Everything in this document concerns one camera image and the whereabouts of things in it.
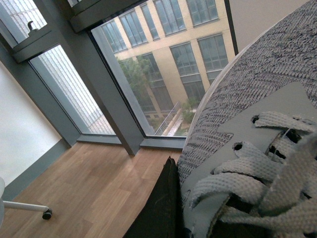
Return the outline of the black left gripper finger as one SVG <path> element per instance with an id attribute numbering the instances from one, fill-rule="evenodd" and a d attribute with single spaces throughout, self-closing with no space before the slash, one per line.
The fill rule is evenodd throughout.
<path id="1" fill-rule="evenodd" d="M 176 162 L 168 157 L 162 172 L 125 238 L 178 238 L 182 229 Z"/>

